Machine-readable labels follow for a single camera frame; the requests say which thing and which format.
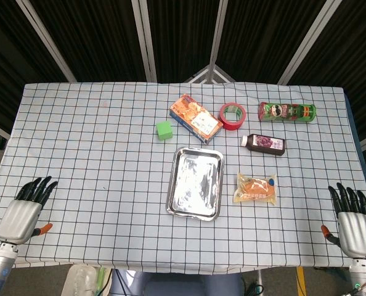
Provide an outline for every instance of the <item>bottle label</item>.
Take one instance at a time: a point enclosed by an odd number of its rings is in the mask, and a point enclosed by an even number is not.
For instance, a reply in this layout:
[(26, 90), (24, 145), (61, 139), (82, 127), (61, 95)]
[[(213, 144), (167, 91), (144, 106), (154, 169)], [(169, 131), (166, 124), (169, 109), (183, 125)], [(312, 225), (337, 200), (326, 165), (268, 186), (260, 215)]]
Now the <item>bottle label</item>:
[(258, 136), (256, 134), (253, 135), (253, 145), (283, 150), (283, 140), (282, 139), (275, 139), (265, 136)]
[(199, 113), (192, 121), (191, 124), (198, 128), (205, 135), (209, 135), (212, 130), (218, 125), (218, 121), (214, 119), (210, 114), (206, 112)]

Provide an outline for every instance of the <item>table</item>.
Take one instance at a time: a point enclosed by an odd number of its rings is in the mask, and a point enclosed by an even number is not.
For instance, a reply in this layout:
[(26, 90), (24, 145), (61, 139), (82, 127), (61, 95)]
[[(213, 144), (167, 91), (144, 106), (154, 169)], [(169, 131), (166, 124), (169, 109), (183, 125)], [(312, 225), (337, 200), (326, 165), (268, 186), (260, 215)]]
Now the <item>table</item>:
[[(248, 120), (222, 130), (207, 146), (169, 116), (190, 94), (211, 113), (241, 104)], [(309, 124), (259, 122), (261, 101), (315, 104)], [(169, 120), (172, 139), (155, 124)], [(281, 157), (239, 147), (251, 133), (287, 140)], [(212, 222), (167, 214), (165, 202), (178, 147), (226, 157), (219, 217)], [(232, 203), (236, 175), (278, 175), (276, 206)], [(327, 190), (343, 180), (366, 194), (341, 88), (259, 83), (28, 84), (0, 166), (0, 220), (18, 190), (35, 177), (59, 184), (38, 225), (45, 236), (20, 246), (17, 266), (87, 263), (141, 271), (223, 274), (270, 266), (347, 266), (320, 227), (336, 232)]]

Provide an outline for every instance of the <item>brown bottle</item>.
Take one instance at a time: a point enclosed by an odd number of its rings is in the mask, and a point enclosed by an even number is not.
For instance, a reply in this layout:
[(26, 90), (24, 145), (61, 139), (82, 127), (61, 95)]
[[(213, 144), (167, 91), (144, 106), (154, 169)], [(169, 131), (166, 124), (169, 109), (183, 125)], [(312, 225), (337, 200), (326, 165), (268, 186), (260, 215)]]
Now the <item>brown bottle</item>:
[(286, 151), (286, 140), (251, 134), (243, 136), (240, 143), (242, 147), (262, 153), (283, 155)]

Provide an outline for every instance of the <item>green cube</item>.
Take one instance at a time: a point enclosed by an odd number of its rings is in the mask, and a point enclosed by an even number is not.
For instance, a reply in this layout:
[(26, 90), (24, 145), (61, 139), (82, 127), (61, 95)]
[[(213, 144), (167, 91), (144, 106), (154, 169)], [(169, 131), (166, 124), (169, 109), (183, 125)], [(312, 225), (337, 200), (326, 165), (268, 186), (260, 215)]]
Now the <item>green cube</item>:
[(158, 138), (162, 141), (172, 138), (172, 128), (168, 121), (159, 122), (156, 124)]

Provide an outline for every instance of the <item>orange box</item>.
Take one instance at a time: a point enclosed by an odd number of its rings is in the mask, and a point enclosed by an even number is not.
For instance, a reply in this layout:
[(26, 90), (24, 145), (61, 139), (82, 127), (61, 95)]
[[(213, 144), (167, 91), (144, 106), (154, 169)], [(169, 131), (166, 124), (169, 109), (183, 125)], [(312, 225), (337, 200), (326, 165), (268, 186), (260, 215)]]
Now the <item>orange box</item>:
[(222, 128), (221, 121), (186, 94), (169, 108), (169, 113), (204, 144)]

